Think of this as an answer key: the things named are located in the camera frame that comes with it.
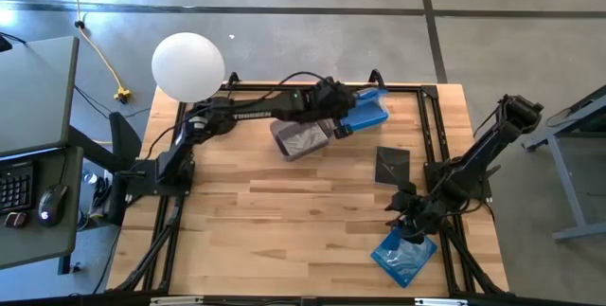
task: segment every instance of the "plastic bag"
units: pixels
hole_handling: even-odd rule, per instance
[[[437,246],[428,238],[422,244],[413,244],[402,239],[400,234],[401,230],[394,228],[370,257],[405,288],[434,255]]]

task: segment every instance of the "concrete floor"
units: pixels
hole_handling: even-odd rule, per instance
[[[75,35],[75,12],[56,9],[74,1],[0,0],[0,7],[3,2],[10,7],[0,9],[0,30],[28,41]],[[80,45],[77,84],[124,114],[151,105],[152,52],[163,38],[178,31],[208,37],[225,57],[227,71],[238,71],[244,80],[276,80],[297,70],[312,70],[343,81],[364,81],[377,67],[388,81],[437,81],[424,16],[165,13],[162,9],[423,9],[422,0],[81,1],[113,4],[94,6],[85,14],[85,22],[134,91],[134,100],[126,107],[113,101],[115,83],[86,43]],[[606,10],[604,0],[432,1],[435,9]],[[51,11],[15,9],[25,2],[60,4]],[[155,13],[127,12],[130,8],[124,5],[154,8]],[[120,12],[108,12],[116,7]],[[539,101],[545,105],[544,116],[550,116],[604,84],[606,20],[569,17],[436,18],[448,82],[464,85],[474,126],[505,93]],[[140,135],[147,116],[130,119]],[[72,125],[98,140],[110,136],[107,121],[79,96],[74,99]],[[503,168],[490,179],[511,291],[525,297],[606,304],[606,235],[558,244],[551,240],[552,232],[574,224],[551,154],[547,149],[525,153],[517,145],[499,156],[496,162]],[[89,195],[86,189],[82,192],[83,203]],[[56,260],[0,271],[0,280],[8,281],[0,284],[0,299],[91,293],[114,234],[114,229],[79,234],[74,261],[80,261],[84,271],[77,275],[57,277]]]

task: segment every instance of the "wooden table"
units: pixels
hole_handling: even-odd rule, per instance
[[[437,88],[451,155],[461,155],[473,144],[463,88]],[[234,92],[232,97],[253,99],[260,94]],[[416,95],[390,93],[386,102],[390,117],[380,128],[333,139],[328,147],[292,163],[280,156],[269,130],[271,119],[242,121],[229,134],[196,146],[197,173],[184,207],[170,293],[446,297],[439,249],[406,289],[370,258],[388,232],[384,222],[395,216],[383,211],[395,190],[373,184],[376,147],[409,150],[411,180],[425,193],[426,158]],[[177,105],[156,91],[142,153],[174,123]],[[431,108],[428,113],[435,131]],[[152,158],[169,144],[167,135]],[[438,148],[435,153],[439,158]],[[144,197],[128,209],[108,288],[122,282],[148,249],[158,200]],[[463,222],[470,251],[507,290],[490,214],[481,208],[464,215]],[[430,237],[439,248],[438,236]],[[163,262],[161,253],[157,277]],[[462,286],[456,254],[454,266]]]

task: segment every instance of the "computer keyboard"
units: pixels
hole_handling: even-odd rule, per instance
[[[0,215],[33,206],[33,176],[32,162],[0,167]]]

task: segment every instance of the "blue plastic bag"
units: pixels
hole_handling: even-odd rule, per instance
[[[389,118],[389,112],[383,101],[386,90],[366,88],[357,92],[356,106],[341,119],[341,125],[349,126],[352,132],[378,125]]]
[[[405,288],[434,255],[437,246],[428,238],[422,244],[412,244],[400,234],[401,229],[394,228],[370,257]]]

